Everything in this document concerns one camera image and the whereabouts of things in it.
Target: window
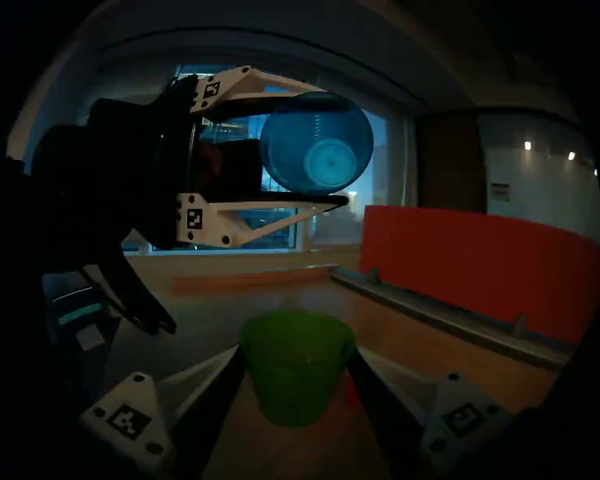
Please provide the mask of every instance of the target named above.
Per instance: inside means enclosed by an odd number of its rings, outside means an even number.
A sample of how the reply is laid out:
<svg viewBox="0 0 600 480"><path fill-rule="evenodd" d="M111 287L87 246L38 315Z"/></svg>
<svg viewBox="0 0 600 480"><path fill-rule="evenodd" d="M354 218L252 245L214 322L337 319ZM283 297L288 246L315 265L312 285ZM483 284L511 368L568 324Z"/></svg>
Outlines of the window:
<svg viewBox="0 0 600 480"><path fill-rule="evenodd" d="M229 68L233 68L233 66L217 64L183 65L178 66L171 72L175 71L177 78L183 78L191 74L206 77ZM153 79L147 83L147 89L153 88L150 92L147 91L151 94L155 94L154 84L160 83L155 81L157 75L158 73L147 76ZM229 253L240 250L288 250L300 247L308 249L313 247L320 248L322 246L355 245L359 244L362 239L362 223L367 205L400 203L402 200L402 190L398 192L398 188L401 189L404 187L404 181L401 178L402 173L396 174L398 170L390 168L390 157L400 158L403 164L403 151L392 150L390 154L390 144L391 148L394 148L396 144L399 144L403 140L403 116L396 114L392 110L386 110L383 104L378 104L373 99L361 100L356 90L347 90L340 86L327 85L324 84L322 79L318 80L313 77L304 77L302 80L314 85L320 85L320 87L326 90L351 98L363 108L365 115L369 119L374 134L374 151L370 164L356 182L343 191L336 193L348 196L350 204L308 220L304 228L289 226L266 237L245 244L239 249L228 250L221 247L191 244L179 247L177 251L193 253L197 251L220 250ZM132 83L134 85L134 94L141 94L142 88L137 83ZM267 91L284 90L270 87ZM121 99L133 101L124 96ZM205 129L201 133L201 140L230 142L248 138L260 138L267 118L268 115L255 115L252 117L232 118L229 121L219 124L205 122ZM262 190L286 191L269 176L264 168L262 168ZM279 219L287 218L296 213L296 210L291 209L245 210L237 212L252 229L276 222ZM298 239L299 234L302 234L302 240ZM147 245L143 239L140 239L140 241L126 239L122 248L127 254L145 254L147 252L149 254L165 253L160 252L160 250L151 245Z"/></svg>

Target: white wall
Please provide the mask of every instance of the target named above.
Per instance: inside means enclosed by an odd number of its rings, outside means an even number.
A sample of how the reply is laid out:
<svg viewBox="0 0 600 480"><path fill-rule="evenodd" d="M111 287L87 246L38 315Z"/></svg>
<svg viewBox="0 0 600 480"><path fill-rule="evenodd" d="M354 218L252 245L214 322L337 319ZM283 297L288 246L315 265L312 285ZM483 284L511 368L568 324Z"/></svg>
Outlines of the white wall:
<svg viewBox="0 0 600 480"><path fill-rule="evenodd" d="M487 213L555 226L600 244L600 190L594 167L576 132L555 126L547 144L546 121L486 115L478 120L487 172ZM517 133L505 138L504 130ZM524 149L525 139L532 150ZM569 151L576 159L568 160ZM492 183L510 186L510 200L493 197Z"/></svg>

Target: wooden table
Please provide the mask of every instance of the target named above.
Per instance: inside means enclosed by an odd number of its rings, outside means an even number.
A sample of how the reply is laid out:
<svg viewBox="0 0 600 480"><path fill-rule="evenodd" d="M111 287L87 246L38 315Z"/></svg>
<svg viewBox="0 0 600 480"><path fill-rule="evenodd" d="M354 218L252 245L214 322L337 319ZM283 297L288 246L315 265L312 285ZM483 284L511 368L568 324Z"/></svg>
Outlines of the wooden table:
<svg viewBox="0 0 600 480"><path fill-rule="evenodd" d="M431 378L460 371L512 413L539 405L558 373L528 365L437 330L329 280L310 274L266 272L174 280L156 292L174 316L174 336L150 337L123 322L107 365L109 388L130 372L155 378L211 357L239 340L244 322L268 310L310 309L349 323L358 344Z"/></svg>
<svg viewBox="0 0 600 480"><path fill-rule="evenodd" d="M278 427L258 410L247 374L226 416L204 480L374 478L389 467L359 402L347 402L344 374L324 415L301 429Z"/></svg>

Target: red panel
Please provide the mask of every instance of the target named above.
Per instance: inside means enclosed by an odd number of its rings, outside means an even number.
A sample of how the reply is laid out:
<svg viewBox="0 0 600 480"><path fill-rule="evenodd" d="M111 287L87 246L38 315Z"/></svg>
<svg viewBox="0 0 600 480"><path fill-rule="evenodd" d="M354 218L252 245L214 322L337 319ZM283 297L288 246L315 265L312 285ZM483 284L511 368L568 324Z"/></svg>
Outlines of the red panel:
<svg viewBox="0 0 600 480"><path fill-rule="evenodd" d="M360 271L577 343L600 295L600 246L538 223L456 210L368 206Z"/></svg>

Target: green plastic cup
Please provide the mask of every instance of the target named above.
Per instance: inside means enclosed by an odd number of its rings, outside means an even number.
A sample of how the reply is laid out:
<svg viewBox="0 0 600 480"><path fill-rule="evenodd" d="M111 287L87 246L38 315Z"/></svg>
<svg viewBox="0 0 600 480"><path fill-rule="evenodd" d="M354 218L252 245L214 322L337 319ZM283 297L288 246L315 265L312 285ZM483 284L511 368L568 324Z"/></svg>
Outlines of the green plastic cup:
<svg viewBox="0 0 600 480"><path fill-rule="evenodd" d="M300 427L326 410L355 336L329 315L286 310L249 320L241 346L260 411L275 425Z"/></svg>

